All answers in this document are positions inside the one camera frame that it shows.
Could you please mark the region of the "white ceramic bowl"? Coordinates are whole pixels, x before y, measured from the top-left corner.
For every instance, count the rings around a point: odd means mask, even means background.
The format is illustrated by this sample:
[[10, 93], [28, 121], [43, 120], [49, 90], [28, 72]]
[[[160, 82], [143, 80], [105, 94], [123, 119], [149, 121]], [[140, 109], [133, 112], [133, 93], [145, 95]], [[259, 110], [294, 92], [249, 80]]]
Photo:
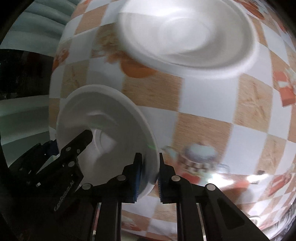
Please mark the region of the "white ceramic bowl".
[[93, 138], [78, 155], [82, 183], [106, 183], [132, 164], [136, 153], [141, 153], [138, 197], [151, 192], [159, 172], [159, 152], [147, 120], [133, 101], [105, 85], [85, 85], [74, 90], [58, 114], [58, 148], [64, 148], [84, 130], [91, 131]]

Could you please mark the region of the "checkered printed tablecloth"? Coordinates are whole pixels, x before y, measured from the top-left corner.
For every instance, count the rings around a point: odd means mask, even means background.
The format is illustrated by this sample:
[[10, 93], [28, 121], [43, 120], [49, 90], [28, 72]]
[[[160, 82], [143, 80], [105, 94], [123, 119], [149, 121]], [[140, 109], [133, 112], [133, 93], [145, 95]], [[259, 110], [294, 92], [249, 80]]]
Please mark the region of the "checkered printed tablecloth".
[[66, 97], [103, 84], [145, 115], [176, 173], [217, 185], [271, 240], [295, 220], [295, 37], [267, 1], [240, 1], [259, 37], [255, 65], [232, 79], [194, 80], [147, 68], [119, 47], [123, 1], [78, 1], [63, 31], [50, 84], [55, 138]]

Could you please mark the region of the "large white plate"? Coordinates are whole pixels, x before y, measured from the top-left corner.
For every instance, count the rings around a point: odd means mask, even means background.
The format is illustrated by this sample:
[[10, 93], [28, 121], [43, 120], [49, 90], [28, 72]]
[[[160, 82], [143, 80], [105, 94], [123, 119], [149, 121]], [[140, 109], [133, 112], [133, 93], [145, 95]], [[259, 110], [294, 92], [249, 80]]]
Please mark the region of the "large white plate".
[[235, 1], [126, 1], [116, 30], [129, 56], [175, 76], [234, 77], [258, 56], [255, 27]]

